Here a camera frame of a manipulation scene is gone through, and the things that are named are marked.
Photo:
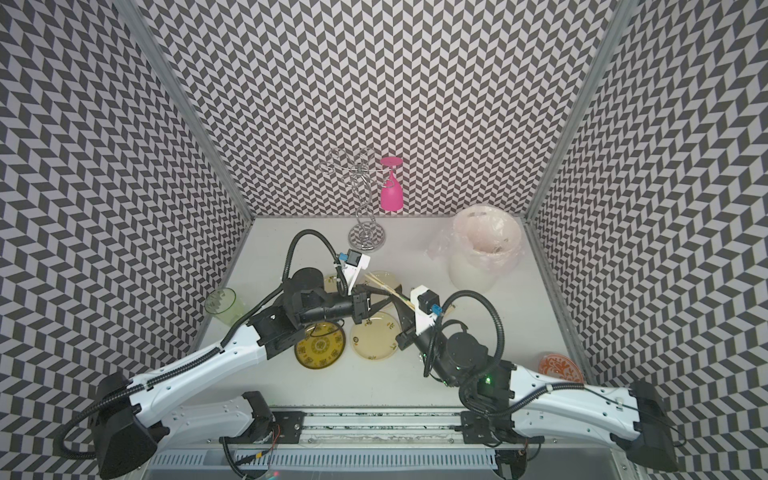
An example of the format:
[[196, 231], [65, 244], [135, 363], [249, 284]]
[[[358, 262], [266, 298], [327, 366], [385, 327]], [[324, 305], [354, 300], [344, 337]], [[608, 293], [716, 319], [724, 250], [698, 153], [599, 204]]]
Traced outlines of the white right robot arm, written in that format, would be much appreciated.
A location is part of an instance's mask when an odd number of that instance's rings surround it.
[[[415, 346], [423, 373], [458, 391], [465, 412], [481, 422], [485, 442], [526, 443], [551, 437], [594, 442], [622, 451], [639, 466], [662, 472], [679, 469], [670, 421], [655, 385], [588, 385], [547, 376], [503, 360], [506, 338], [501, 316], [482, 294], [460, 290], [441, 301], [425, 288], [390, 299], [402, 324], [398, 343]], [[489, 314], [496, 344], [488, 349], [466, 325], [452, 336], [447, 313], [460, 299], [478, 302]]]

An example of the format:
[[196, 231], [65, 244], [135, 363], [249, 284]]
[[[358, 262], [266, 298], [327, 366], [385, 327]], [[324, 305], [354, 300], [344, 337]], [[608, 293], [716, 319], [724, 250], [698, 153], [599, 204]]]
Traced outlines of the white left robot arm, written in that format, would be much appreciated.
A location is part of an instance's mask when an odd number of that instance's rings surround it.
[[101, 478], [115, 479], [174, 443], [210, 437], [240, 443], [263, 439], [275, 421], [257, 391], [231, 403], [197, 408], [191, 415], [182, 407], [219, 381], [294, 347], [311, 327], [345, 319], [361, 323], [390, 303], [390, 292], [353, 283], [357, 268], [338, 266], [336, 272], [340, 278], [334, 293], [326, 292], [319, 270], [302, 268], [236, 320], [222, 340], [131, 379], [108, 376], [93, 402], [55, 435], [54, 454], [93, 460]]

